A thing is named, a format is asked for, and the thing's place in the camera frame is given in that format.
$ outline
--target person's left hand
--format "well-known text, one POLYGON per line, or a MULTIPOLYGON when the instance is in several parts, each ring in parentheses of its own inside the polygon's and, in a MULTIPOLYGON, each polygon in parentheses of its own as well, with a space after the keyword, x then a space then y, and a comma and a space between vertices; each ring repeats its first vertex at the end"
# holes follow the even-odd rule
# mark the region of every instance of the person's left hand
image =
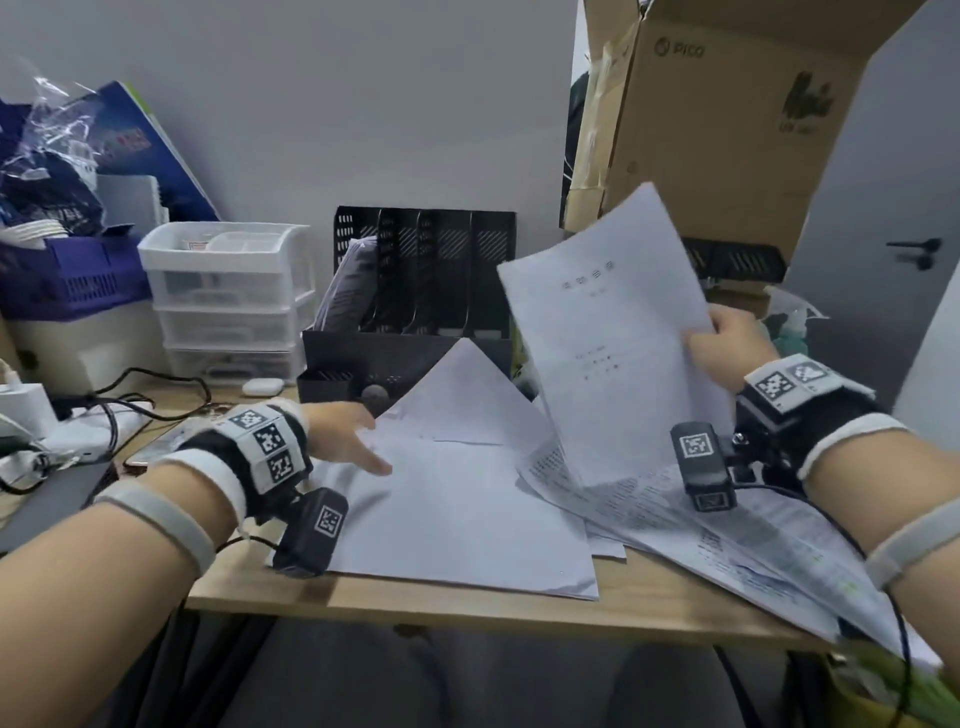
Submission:
POLYGON ((332 401, 302 404, 309 423, 307 446, 310 454, 329 463, 353 463, 374 475, 389 475, 394 466, 364 445, 357 429, 376 428, 370 411, 359 402, 332 401))

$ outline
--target door handle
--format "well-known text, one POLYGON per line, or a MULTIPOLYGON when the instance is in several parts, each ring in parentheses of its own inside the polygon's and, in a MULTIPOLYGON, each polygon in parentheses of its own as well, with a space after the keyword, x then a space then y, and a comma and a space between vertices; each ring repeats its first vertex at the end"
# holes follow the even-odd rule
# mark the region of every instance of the door handle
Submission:
POLYGON ((917 266, 918 271, 928 271, 933 267, 933 264, 937 262, 935 254, 940 250, 943 244, 943 238, 931 237, 922 243, 897 241, 893 243, 887 243, 886 246, 888 248, 909 248, 911 250, 918 251, 917 255, 897 255, 897 262, 913 263, 917 266))

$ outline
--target forearm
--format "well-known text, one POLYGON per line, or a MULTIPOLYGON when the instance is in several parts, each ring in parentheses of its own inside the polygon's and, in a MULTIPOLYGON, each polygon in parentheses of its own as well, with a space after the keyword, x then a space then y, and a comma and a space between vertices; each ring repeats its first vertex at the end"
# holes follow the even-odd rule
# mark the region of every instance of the forearm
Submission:
MULTIPOLYGON (((222 543, 236 525, 220 491, 179 465, 140 480, 222 543)), ((196 579, 153 526, 101 503, 0 559, 0 725, 80 723, 112 690, 196 579)))
MULTIPOLYGON (((903 431, 846 440, 828 449, 806 482, 818 505, 868 553, 898 529, 960 497, 960 458, 903 431)), ((960 677, 960 541, 907 570, 894 595, 907 619, 960 677)))

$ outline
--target black file organizer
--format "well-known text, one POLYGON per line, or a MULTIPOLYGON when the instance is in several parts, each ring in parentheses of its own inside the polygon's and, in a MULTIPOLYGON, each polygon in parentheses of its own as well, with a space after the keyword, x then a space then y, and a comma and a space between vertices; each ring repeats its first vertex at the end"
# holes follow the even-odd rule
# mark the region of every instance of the black file organizer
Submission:
POLYGON ((377 405, 386 408, 465 336, 508 375, 510 307, 496 266, 516 254, 516 214, 340 206, 334 267, 351 239, 372 235, 377 289, 370 310, 356 332, 303 332, 300 401, 358 400, 378 384, 388 398, 377 405))
POLYGON ((698 279, 759 280, 780 283, 786 261, 774 245, 683 238, 698 279))

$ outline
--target hand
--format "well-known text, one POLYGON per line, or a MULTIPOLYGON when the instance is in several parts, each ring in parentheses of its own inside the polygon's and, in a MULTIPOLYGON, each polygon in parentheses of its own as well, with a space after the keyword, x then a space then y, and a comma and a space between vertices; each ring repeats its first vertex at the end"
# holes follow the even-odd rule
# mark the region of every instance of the hand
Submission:
POLYGON ((684 342, 697 366, 736 394, 743 389, 744 376, 780 355, 759 330, 754 314, 717 303, 709 312, 716 333, 686 331, 684 342))
POLYGON ((301 405, 309 423, 310 454, 328 463, 353 463, 374 475, 389 475, 394 466, 374 453, 357 437, 357 429, 376 428, 370 411, 359 402, 332 401, 301 405))

